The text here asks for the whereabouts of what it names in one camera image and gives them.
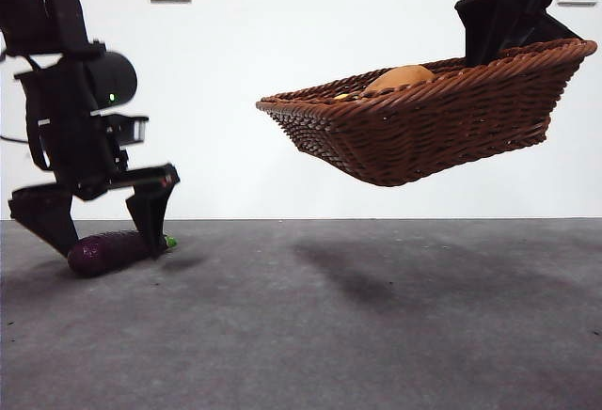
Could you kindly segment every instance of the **brown wicker basket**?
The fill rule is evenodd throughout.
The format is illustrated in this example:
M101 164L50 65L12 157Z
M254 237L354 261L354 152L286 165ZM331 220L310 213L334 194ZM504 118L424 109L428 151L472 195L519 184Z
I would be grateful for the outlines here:
M465 68L464 59L422 64L432 81L360 95L382 69L263 98L303 152L362 181L398 186L443 169L543 142L550 112L593 41L562 39L505 50ZM334 97L349 94L343 100Z

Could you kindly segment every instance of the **gray floor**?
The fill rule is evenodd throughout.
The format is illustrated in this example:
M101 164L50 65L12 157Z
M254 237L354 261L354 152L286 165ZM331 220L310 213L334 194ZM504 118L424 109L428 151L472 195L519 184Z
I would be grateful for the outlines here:
M166 228L83 280L2 225L3 410L602 409L602 220Z

